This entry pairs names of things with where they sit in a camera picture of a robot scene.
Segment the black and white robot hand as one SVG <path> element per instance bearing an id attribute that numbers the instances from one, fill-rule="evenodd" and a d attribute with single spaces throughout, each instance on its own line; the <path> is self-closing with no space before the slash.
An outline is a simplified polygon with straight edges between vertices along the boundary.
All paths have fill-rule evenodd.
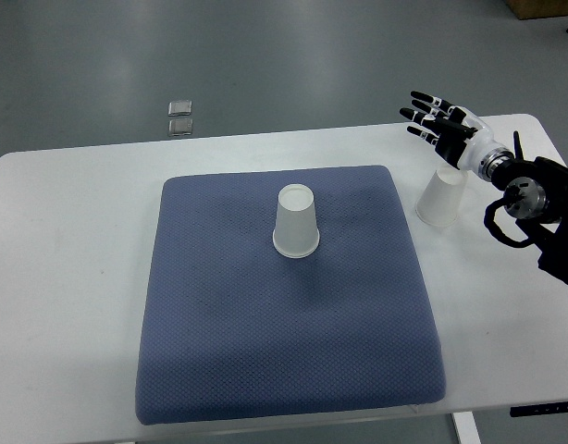
<path id="1" fill-rule="evenodd" d="M 493 131 L 468 109 L 425 92 L 411 91 L 412 106 L 400 109 L 411 122 L 407 131 L 430 144 L 450 166 L 475 171 L 482 169 L 491 154 L 504 150 Z"/>

